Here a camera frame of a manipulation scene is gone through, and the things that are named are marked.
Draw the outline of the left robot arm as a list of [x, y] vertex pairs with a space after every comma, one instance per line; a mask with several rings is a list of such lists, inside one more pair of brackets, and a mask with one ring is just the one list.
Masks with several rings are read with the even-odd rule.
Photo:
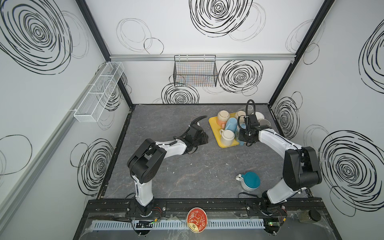
[[194, 119], [183, 134], [171, 141], [156, 142], [151, 138], [145, 139], [129, 158], [127, 166], [131, 178], [135, 181], [135, 205], [143, 215], [149, 215], [154, 207], [152, 179], [163, 160], [193, 154], [199, 146], [209, 142], [208, 134], [199, 124], [199, 121], [205, 118], [207, 116]]

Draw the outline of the white mug on tray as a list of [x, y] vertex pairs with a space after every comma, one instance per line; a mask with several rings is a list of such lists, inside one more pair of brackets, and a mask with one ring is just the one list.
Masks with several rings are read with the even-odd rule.
[[258, 121], [260, 121], [260, 120], [265, 118], [265, 116], [262, 113], [260, 113], [260, 112], [255, 112], [255, 115], [256, 115]]

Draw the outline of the red round tin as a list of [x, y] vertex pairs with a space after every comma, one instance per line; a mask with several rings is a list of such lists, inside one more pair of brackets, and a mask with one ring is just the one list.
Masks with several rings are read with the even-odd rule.
[[193, 233], [203, 232], [208, 225], [208, 217], [206, 212], [201, 208], [193, 208], [187, 215], [187, 227]]

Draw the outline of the large grey mug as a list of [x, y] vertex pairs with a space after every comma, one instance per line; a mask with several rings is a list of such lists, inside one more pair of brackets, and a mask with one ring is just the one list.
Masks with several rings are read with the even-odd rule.
[[267, 126], [267, 127], [271, 127], [271, 123], [270, 123], [270, 121], [268, 121], [268, 120], [266, 120], [266, 119], [260, 119], [259, 120], [259, 124], [260, 124], [260, 126]]

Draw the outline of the peach mug cream base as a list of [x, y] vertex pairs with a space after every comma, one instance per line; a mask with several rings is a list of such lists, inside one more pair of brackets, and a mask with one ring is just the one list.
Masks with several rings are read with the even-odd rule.
[[227, 121], [230, 118], [230, 113], [228, 111], [222, 110], [217, 115], [217, 124], [220, 129], [224, 129]]

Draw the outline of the grey mug at back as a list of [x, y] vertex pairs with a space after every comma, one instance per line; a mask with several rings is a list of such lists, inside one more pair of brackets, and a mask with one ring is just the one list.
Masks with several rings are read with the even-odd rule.
[[255, 114], [255, 107], [254, 107], [253, 104], [247, 105], [244, 110], [245, 110], [245, 112], [247, 113], [248, 116]]

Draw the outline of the white jar teal lid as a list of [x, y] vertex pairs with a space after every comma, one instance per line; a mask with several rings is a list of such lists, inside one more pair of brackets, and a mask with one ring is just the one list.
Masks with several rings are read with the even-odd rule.
[[243, 175], [239, 174], [235, 179], [241, 183], [242, 188], [246, 192], [252, 192], [261, 185], [260, 177], [254, 172], [247, 172]]

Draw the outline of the cream mug red inside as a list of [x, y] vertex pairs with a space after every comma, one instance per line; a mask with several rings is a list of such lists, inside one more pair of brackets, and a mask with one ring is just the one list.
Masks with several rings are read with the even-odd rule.
[[235, 139], [234, 132], [232, 132], [231, 130], [220, 129], [220, 135], [221, 135], [220, 146], [222, 148], [229, 147], [233, 144], [233, 141]]

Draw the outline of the yellow plastic tray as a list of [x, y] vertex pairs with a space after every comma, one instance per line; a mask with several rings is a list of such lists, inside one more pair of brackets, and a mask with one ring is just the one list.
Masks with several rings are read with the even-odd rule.
[[218, 117], [211, 117], [209, 118], [209, 124], [211, 126], [211, 129], [213, 131], [213, 134], [215, 136], [215, 139], [219, 145], [219, 147], [221, 148], [228, 148], [228, 147], [234, 147], [234, 146], [238, 146], [240, 143], [238, 141], [236, 141], [235, 139], [233, 140], [232, 144], [229, 145], [229, 146], [225, 146], [222, 144], [222, 141], [221, 141], [221, 135], [220, 135], [220, 126], [217, 124], [217, 119]]

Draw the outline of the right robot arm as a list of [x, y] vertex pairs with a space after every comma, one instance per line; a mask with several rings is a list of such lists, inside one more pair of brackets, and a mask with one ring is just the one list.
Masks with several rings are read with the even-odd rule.
[[245, 127], [238, 125], [240, 141], [250, 145], [261, 142], [284, 160], [282, 180], [262, 194], [261, 206], [265, 211], [322, 182], [321, 168], [314, 148], [291, 142], [269, 126], [261, 125], [254, 114], [238, 117], [241, 118], [244, 118]]

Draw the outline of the light blue mug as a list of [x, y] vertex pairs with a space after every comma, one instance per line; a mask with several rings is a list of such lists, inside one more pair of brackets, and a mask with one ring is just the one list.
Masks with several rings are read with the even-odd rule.
[[236, 118], [229, 118], [226, 122], [224, 130], [230, 130], [233, 133], [236, 132], [238, 126], [238, 120]]

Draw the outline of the cream mug on tray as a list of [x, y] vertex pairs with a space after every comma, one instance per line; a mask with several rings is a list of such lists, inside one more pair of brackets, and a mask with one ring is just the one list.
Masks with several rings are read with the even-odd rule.
[[235, 118], [236, 120], [238, 121], [239, 124], [242, 124], [245, 122], [245, 117], [246, 117], [247, 113], [244, 112], [244, 111], [238, 111], [235, 113]]

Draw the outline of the dark jar black lid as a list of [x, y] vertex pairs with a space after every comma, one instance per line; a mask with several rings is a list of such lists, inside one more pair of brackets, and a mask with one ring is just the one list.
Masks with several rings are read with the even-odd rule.
[[299, 214], [299, 222], [303, 224], [317, 223], [322, 219], [320, 212], [317, 210], [301, 211]]

